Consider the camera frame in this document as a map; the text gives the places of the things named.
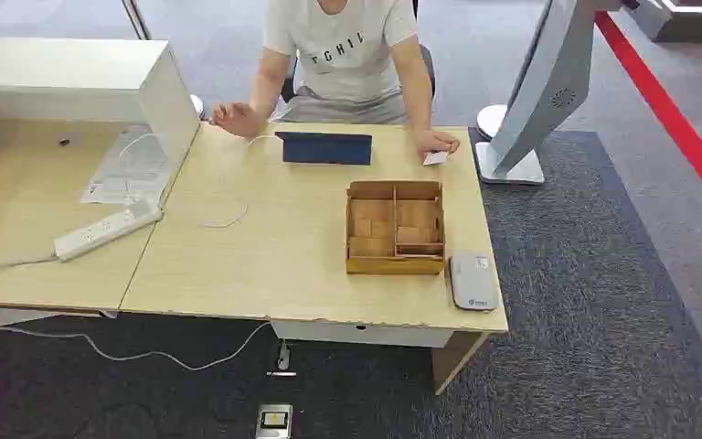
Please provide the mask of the person's right hand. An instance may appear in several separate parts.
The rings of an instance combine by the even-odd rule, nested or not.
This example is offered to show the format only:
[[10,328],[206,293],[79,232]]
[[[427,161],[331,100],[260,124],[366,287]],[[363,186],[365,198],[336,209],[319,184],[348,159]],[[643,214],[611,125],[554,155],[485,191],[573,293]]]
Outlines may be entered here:
[[265,122],[247,103],[224,102],[214,106],[209,122],[238,137],[257,137]]

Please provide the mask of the person's left hand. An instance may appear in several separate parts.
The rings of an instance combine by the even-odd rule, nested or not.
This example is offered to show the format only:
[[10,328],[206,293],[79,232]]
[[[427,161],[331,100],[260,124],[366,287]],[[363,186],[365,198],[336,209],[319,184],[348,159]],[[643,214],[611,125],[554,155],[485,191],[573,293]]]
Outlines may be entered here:
[[412,131],[411,139],[421,160],[427,155],[438,152],[452,154],[458,150],[461,142],[451,134],[433,130]]

